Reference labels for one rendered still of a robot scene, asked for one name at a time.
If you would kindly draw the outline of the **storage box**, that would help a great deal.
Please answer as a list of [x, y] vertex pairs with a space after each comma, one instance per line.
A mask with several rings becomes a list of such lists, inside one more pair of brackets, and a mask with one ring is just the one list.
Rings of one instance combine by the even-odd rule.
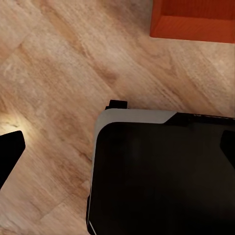
[[235, 44], [235, 0], [153, 0], [150, 37]]

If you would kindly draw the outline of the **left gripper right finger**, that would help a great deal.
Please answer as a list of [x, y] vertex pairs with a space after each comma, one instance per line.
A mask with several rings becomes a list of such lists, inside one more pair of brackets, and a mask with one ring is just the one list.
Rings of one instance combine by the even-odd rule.
[[229, 130], [223, 131], [220, 149], [235, 169], [235, 132]]

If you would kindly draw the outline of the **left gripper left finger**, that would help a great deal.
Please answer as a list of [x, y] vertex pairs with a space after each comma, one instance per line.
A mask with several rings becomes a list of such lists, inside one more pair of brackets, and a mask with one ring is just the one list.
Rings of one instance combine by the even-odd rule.
[[0, 189], [25, 149], [21, 130], [0, 136]]

